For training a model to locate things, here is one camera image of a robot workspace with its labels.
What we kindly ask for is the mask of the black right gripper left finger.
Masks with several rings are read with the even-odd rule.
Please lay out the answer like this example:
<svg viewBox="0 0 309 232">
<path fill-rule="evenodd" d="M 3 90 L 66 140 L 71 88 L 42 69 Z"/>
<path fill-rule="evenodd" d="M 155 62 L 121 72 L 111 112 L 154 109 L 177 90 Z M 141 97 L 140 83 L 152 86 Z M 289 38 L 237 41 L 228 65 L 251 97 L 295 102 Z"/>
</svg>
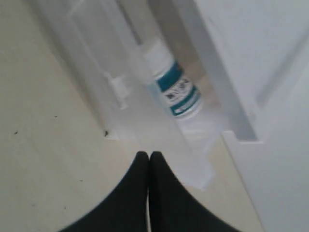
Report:
<svg viewBox="0 0 309 232">
<path fill-rule="evenodd" d="M 137 152 L 113 191 L 63 232 L 146 232 L 149 156 Z"/>
</svg>

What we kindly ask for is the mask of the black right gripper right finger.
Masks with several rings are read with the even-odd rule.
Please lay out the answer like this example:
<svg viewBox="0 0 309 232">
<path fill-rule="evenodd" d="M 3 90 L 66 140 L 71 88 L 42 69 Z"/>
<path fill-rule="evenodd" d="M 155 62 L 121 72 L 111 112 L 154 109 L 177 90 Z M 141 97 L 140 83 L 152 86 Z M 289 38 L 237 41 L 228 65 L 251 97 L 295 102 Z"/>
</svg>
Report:
<svg viewBox="0 0 309 232">
<path fill-rule="evenodd" d="M 180 183 L 163 154 L 149 163 L 149 214 L 153 232 L 237 232 L 200 204 Z"/>
</svg>

